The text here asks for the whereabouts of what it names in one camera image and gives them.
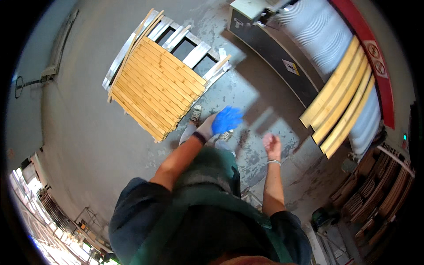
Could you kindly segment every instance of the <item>hand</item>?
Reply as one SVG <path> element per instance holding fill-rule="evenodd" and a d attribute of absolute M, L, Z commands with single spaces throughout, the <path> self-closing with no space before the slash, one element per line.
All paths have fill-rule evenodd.
<path fill-rule="evenodd" d="M 263 140 L 265 151 L 268 154 L 268 159 L 274 159 L 281 162 L 281 142 L 278 135 L 272 133 L 265 134 Z"/>
<path fill-rule="evenodd" d="M 209 141 L 216 134 L 237 128 L 242 116 L 240 109 L 227 106 L 219 113 L 210 115 L 196 131 Z"/>

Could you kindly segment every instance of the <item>gray pants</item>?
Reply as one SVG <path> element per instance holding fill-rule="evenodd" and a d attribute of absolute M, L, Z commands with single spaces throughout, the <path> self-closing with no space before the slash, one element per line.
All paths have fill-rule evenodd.
<path fill-rule="evenodd" d="M 180 143 L 178 144 L 178 146 L 180 146 L 182 143 L 187 141 L 190 138 L 190 136 L 196 131 L 196 129 L 197 129 L 196 125 L 189 123 L 187 125 L 187 128 L 184 130 L 183 134 L 181 135 Z M 234 152 L 234 150 L 228 147 L 227 142 L 224 140 L 220 140 L 220 139 L 216 140 L 214 147 L 216 149 L 228 150 L 233 154 L 234 157 L 236 157 L 236 152 Z"/>

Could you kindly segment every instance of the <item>wristband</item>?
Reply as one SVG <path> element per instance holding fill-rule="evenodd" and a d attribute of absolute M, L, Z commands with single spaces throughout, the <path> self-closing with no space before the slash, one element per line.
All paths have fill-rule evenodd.
<path fill-rule="evenodd" d="M 195 131 L 193 134 L 192 134 L 194 137 L 196 137 L 197 139 L 199 139 L 199 141 L 203 144 L 203 145 L 205 145 L 206 144 L 206 138 L 201 134 L 201 133 L 199 133 L 198 131 Z"/>
<path fill-rule="evenodd" d="M 281 166 L 281 162 L 278 161 L 278 160 L 275 160 L 275 159 L 268 159 L 268 161 L 266 163 L 267 164 L 269 164 L 269 163 L 277 163 L 277 164 L 279 164 Z"/>

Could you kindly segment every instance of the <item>stained floor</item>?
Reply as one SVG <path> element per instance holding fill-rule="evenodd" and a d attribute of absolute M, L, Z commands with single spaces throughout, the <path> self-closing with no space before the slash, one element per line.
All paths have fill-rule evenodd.
<path fill-rule="evenodd" d="M 242 190 L 260 195 L 266 174 L 262 136 L 280 135 L 286 203 L 307 220 L 342 180 L 335 156 L 330 162 L 312 142 L 292 155 L 310 135 L 298 120 L 304 111 L 284 81 L 250 48 L 225 30 L 231 0 L 80 1 L 55 83 L 44 88 L 44 153 L 40 159 L 52 194 L 75 218 L 90 206 L 107 224 L 117 198 L 131 178 L 149 180 L 176 148 L 188 117 L 162 143 L 155 144 L 118 103 L 108 104 L 102 81 L 118 51 L 150 8 L 213 47 L 231 54 L 232 69 L 202 96 L 202 118 L 227 105 L 240 107 L 244 123 L 229 145 L 236 150 Z"/>

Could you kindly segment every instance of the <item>sneaker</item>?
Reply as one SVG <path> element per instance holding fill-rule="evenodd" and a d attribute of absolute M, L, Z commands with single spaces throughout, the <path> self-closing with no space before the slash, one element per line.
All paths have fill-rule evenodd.
<path fill-rule="evenodd" d="M 218 139 L 219 140 L 224 140 L 226 142 L 226 141 L 228 141 L 228 139 L 231 138 L 231 136 L 233 136 L 233 130 L 229 130 L 229 131 L 226 131 L 223 134 L 220 134 L 219 137 L 218 137 Z"/>
<path fill-rule="evenodd" d="M 202 105 L 200 104 L 194 105 L 193 112 L 191 113 L 190 121 L 198 125 L 200 120 L 200 114 L 202 114 Z"/>

